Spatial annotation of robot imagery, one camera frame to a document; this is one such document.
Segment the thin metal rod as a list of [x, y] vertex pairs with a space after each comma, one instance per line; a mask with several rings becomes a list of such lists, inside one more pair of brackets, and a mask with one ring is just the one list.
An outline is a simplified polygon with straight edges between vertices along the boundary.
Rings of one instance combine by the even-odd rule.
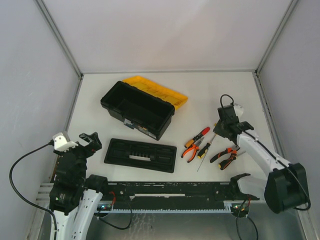
[[204, 160], [205, 160], [205, 158], [206, 158], [206, 156], [207, 156], [207, 153], [208, 153], [208, 150], [210, 149], [210, 147], [208, 147], [208, 148], [206, 148], [206, 150], [204, 151], [204, 154], [203, 154], [203, 156], [202, 156], [202, 160], [201, 160], [201, 163], [200, 163], [200, 165], [199, 165], [199, 167], [198, 167], [198, 169], [197, 169], [197, 171], [196, 172], [199, 172], [199, 170], [200, 170], [200, 168], [201, 168], [201, 166], [202, 166], [202, 164], [203, 164], [203, 162], [204, 162]]

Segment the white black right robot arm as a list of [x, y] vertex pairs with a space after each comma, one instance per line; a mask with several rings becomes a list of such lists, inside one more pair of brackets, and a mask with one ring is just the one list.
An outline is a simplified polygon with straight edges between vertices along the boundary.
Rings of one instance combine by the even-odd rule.
[[307, 211], [311, 208], [305, 168], [291, 163], [269, 150], [259, 139], [254, 127], [241, 122], [241, 106], [230, 104], [217, 109], [219, 120], [214, 132], [244, 150], [262, 169], [267, 180], [248, 174], [237, 180], [241, 193], [265, 200], [269, 209], [279, 214], [288, 209]]

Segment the red handled screwdriver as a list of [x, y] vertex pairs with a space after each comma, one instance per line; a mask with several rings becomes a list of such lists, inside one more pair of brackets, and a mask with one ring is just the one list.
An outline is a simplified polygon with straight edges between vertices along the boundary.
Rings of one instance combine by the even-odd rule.
[[196, 136], [194, 136], [192, 139], [190, 139], [185, 145], [184, 147], [187, 149], [189, 148], [192, 144], [194, 144], [197, 140], [199, 140], [200, 138], [202, 138], [203, 136], [205, 136], [209, 131], [210, 131], [210, 127], [207, 126], [206, 128], [204, 128], [200, 133], [198, 133]]

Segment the yellow black plastic toolbox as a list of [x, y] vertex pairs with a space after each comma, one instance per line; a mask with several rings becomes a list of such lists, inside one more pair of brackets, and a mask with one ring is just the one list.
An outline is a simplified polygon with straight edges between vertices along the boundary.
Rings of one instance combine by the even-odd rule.
[[187, 101], [186, 95], [136, 75], [117, 81], [100, 104], [125, 126], [158, 141]]

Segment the black toolbox tray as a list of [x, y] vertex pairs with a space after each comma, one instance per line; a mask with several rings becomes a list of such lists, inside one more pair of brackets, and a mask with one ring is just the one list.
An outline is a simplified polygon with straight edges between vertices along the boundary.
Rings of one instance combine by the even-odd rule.
[[175, 146], [112, 138], [104, 163], [172, 174], [176, 155]]

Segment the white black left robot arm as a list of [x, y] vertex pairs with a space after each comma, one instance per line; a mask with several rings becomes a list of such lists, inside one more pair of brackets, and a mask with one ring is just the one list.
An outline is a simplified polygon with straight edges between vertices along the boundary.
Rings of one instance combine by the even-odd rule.
[[98, 203], [108, 190], [106, 177], [86, 176], [87, 159], [102, 148], [98, 133], [82, 133], [79, 137], [87, 145], [71, 141], [65, 132], [53, 136], [54, 153], [59, 155], [59, 161], [49, 193], [52, 240], [86, 239]]

